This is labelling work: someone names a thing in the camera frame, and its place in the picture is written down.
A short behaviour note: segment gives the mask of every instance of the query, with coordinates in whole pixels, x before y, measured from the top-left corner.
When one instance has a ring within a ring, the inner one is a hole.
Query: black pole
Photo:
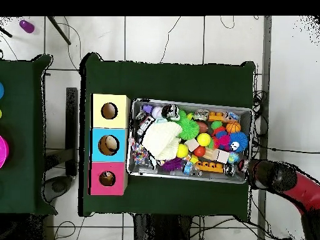
[[[7,32],[5,29],[3,29],[2,27],[0,27],[0,31],[1,31],[3,34],[7,35],[9,38],[12,38],[12,37],[13,37],[10,33],[8,33],[8,32]]]
[[[63,37],[63,39],[68,43],[68,45],[71,45],[70,40],[63,33],[63,31],[61,30],[61,28],[57,24],[56,20],[52,16],[48,16],[47,18],[51,21],[52,25],[57,29],[57,31],[60,33],[60,35]]]

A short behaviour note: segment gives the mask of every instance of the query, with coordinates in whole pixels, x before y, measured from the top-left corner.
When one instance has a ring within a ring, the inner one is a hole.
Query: yellow box
[[[130,99],[126,95],[91,94],[94,128],[128,128]]]

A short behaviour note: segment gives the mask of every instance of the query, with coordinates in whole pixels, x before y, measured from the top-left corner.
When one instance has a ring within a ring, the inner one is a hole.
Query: green table
[[[252,108],[254,63],[180,65],[109,62],[96,53],[81,62],[79,214],[237,215],[247,221],[248,184],[129,176],[123,196],[88,195],[91,93]]]
[[[9,157],[0,169],[0,213],[54,214],[41,196],[44,177],[42,77],[51,56],[32,61],[0,60],[0,135]]]

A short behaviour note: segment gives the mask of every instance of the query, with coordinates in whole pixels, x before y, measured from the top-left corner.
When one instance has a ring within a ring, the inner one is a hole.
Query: round hole
[[[101,154],[113,156],[119,150],[119,141],[112,135],[103,136],[97,144]]]
[[[104,171],[99,176],[99,181],[103,186],[110,187],[116,182],[116,176],[111,171]]]
[[[101,115],[104,119],[114,119],[118,115],[117,106],[113,103],[106,103],[101,108]]]

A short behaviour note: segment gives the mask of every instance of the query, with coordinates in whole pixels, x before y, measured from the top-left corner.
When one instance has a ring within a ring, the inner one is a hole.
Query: shape sorter
[[[91,94],[89,195],[124,194],[130,100],[125,95]]]

